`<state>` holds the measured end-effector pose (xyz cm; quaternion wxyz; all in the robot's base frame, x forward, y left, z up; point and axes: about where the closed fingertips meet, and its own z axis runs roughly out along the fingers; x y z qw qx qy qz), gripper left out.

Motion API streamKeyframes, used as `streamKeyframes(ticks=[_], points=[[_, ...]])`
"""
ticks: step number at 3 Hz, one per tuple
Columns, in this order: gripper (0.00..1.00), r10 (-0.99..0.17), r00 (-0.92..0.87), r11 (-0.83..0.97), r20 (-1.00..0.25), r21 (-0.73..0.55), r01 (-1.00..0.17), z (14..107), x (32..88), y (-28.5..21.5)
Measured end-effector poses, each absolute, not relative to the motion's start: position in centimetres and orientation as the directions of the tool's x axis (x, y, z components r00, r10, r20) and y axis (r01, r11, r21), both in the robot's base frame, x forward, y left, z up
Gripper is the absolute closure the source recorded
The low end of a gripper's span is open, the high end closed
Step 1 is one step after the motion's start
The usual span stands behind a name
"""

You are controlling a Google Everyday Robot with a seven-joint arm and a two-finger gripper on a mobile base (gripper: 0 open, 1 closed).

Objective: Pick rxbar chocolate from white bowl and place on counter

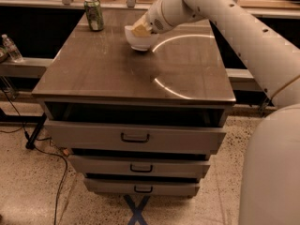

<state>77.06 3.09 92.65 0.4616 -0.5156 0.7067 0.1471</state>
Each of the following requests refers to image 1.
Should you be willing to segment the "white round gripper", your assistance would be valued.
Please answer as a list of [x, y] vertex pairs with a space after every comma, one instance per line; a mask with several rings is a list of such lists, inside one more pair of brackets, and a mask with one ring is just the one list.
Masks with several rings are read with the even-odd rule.
[[151, 31], [156, 34], [166, 33], [173, 28], [167, 23], [162, 12], [163, 0], [157, 0], [141, 18], [136, 21], [131, 29], [132, 34], [138, 38], [151, 36]]

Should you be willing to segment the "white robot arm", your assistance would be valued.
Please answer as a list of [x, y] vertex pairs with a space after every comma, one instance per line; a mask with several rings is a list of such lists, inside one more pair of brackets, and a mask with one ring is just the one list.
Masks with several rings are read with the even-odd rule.
[[300, 225], [300, 50], [233, 0], [157, 0], [137, 37], [208, 19], [276, 106], [244, 158], [239, 225]]

